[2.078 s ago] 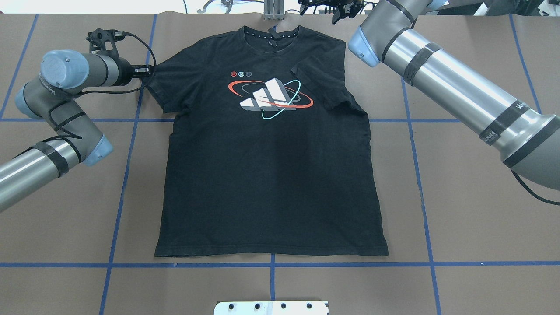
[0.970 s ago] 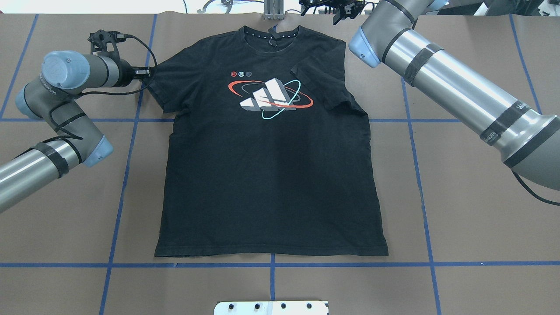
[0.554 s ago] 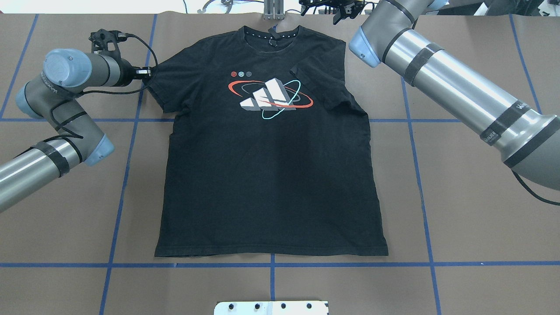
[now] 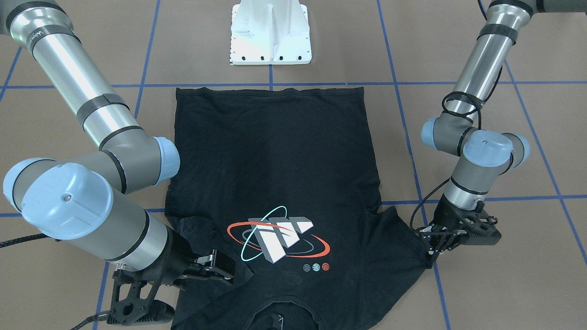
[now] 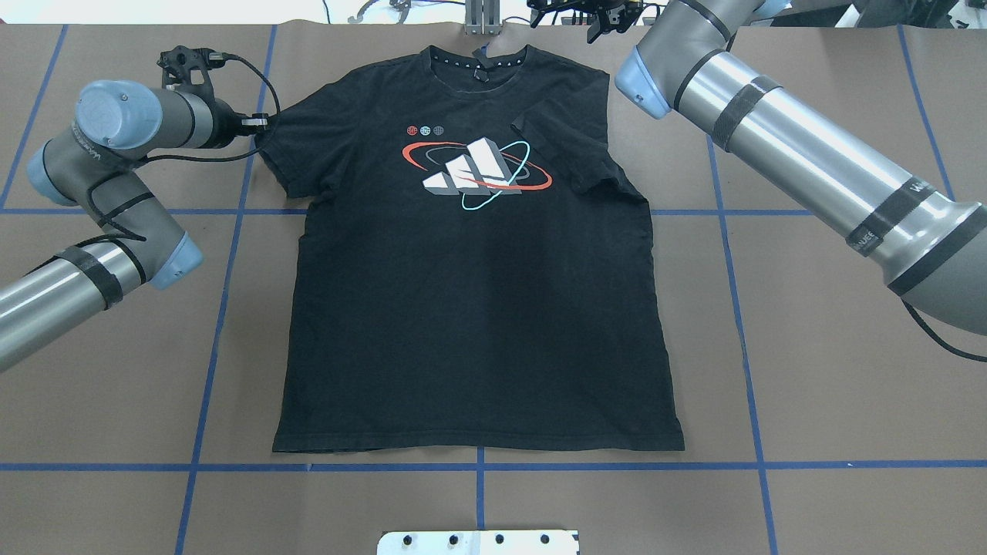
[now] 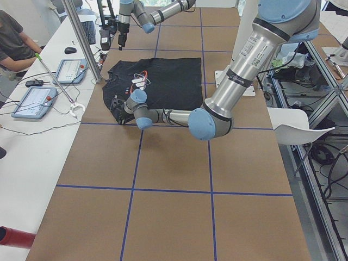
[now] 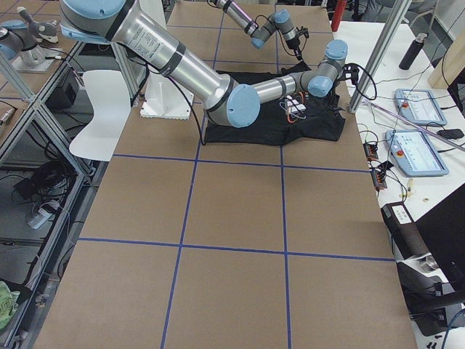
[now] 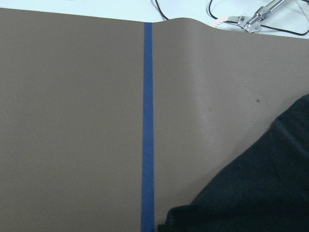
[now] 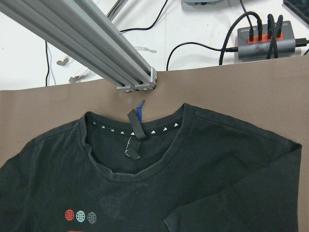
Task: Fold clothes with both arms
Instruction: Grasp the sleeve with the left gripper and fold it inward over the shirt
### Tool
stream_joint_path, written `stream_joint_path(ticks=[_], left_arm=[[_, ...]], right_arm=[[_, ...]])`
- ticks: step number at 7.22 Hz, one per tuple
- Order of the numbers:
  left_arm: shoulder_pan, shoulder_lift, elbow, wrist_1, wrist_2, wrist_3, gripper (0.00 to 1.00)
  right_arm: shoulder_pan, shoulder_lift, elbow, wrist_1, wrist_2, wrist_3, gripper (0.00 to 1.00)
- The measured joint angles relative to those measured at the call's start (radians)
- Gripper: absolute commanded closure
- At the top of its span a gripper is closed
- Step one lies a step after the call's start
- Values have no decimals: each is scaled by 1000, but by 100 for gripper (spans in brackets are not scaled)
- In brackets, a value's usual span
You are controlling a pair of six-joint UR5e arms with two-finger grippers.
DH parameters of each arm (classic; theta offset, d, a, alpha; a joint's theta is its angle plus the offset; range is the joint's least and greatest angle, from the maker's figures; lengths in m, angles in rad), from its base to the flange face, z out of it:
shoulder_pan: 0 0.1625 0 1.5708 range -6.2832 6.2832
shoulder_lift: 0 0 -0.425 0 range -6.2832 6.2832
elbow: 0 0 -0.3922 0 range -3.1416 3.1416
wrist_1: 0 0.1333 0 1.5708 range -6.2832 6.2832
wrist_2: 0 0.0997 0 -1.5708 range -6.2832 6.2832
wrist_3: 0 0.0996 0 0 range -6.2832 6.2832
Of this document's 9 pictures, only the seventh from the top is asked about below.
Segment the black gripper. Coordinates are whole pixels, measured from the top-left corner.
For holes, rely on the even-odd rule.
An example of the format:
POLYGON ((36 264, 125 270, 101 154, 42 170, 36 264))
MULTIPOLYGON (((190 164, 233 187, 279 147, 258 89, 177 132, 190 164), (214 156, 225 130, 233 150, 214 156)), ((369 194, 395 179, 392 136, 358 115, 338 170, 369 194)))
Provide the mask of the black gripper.
POLYGON ((303 61, 302 51, 300 50, 300 39, 299 35, 286 35, 286 44, 289 49, 294 51, 294 55, 298 61, 303 61))

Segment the grey third robot arm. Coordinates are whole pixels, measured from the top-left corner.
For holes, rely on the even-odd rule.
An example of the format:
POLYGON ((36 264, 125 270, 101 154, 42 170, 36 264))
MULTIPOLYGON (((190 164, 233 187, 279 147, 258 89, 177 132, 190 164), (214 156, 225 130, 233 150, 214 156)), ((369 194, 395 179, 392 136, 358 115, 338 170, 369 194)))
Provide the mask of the grey third robot arm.
POLYGON ((58 20, 38 22, 25 7, 18 7, 17 12, 22 20, 1 23, 1 55, 16 71, 44 73, 52 61, 47 59, 47 49, 39 44, 43 40, 58 42, 58 20))

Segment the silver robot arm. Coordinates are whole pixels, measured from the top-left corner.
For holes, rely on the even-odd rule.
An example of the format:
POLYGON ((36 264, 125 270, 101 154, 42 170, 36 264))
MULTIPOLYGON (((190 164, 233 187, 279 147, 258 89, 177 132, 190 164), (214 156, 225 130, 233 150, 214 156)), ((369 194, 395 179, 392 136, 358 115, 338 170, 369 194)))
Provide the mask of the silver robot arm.
POLYGON ((195 56, 148 14, 138 1, 61 1, 62 33, 76 41, 111 42, 129 48, 162 76, 172 78, 202 102, 215 124, 242 128, 253 124, 263 103, 306 91, 325 97, 342 77, 348 53, 343 40, 330 41, 313 71, 269 81, 239 84, 195 56))
POLYGON ((261 49, 276 34, 282 41, 285 52, 303 61, 302 50, 310 37, 308 28, 296 27, 287 9, 282 9, 268 16, 250 17, 235 1, 207 1, 211 7, 222 10, 251 38, 251 43, 261 49))

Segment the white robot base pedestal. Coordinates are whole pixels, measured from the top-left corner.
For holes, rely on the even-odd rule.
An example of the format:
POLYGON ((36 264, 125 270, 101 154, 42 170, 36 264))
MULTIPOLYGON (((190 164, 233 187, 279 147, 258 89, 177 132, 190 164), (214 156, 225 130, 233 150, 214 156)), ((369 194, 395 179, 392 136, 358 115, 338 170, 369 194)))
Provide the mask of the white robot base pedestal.
MULTIPOLYGON (((161 0, 141 0, 142 10, 163 29, 166 29, 166 19, 161 0)), ((182 87, 188 101, 182 96, 175 85, 162 76, 150 72, 145 90, 145 101, 140 115, 147 119, 178 119, 188 120, 193 94, 182 87)))

